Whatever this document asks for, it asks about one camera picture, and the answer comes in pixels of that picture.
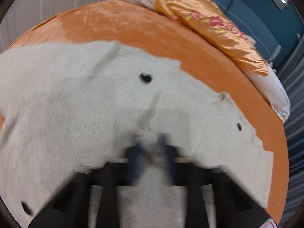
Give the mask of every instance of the bed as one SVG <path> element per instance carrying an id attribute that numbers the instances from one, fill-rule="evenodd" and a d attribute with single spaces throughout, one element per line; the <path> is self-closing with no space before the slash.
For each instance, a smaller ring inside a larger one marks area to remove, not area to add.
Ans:
<path id="1" fill-rule="evenodd" d="M 95 40 L 118 40 L 156 56 L 180 60 L 184 71 L 216 92 L 228 92 L 256 129 L 264 149 L 274 152 L 267 211 L 279 223 L 288 186 L 288 152 L 282 122 L 243 72 L 193 31 L 143 7 L 108 0 L 60 13 L 27 31 L 9 48 L 50 41 Z"/>

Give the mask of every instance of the white wall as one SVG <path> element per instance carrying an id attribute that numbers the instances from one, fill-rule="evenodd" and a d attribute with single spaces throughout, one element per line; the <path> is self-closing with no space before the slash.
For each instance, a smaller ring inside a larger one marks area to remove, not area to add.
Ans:
<path id="1" fill-rule="evenodd" d="M 53 15 L 100 0 L 15 0 L 0 24 L 0 53 L 28 29 Z"/>

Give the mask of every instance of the orange satin pillow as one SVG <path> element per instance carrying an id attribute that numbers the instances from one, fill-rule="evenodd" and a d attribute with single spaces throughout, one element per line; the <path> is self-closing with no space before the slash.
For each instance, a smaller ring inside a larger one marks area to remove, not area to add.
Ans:
<path id="1" fill-rule="evenodd" d="M 211 0 L 155 0 L 155 10 L 179 21 L 220 49 L 240 68 L 268 75 L 267 61 Z"/>

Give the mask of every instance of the black spot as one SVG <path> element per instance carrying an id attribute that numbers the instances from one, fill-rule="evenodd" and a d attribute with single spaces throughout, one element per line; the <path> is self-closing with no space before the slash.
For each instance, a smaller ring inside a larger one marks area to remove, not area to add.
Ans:
<path id="1" fill-rule="evenodd" d="M 238 123 L 237 126 L 238 126 L 239 131 L 241 131 L 242 130 L 242 125 Z"/>
<path id="2" fill-rule="evenodd" d="M 150 74 L 141 73 L 140 78 L 144 83 L 149 83 L 152 80 L 152 76 Z"/>
<path id="3" fill-rule="evenodd" d="M 32 210 L 28 207 L 28 205 L 25 202 L 21 202 L 22 208 L 24 210 L 24 212 L 30 216 L 33 215 Z"/>

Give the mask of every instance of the blue curtain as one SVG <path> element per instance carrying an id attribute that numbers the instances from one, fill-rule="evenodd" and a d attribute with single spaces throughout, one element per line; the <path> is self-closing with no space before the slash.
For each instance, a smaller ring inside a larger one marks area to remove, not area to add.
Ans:
<path id="1" fill-rule="evenodd" d="M 280 227 L 293 216 L 304 199 L 304 36 L 278 71 L 291 103 L 284 125 L 289 154 L 289 184 Z"/>

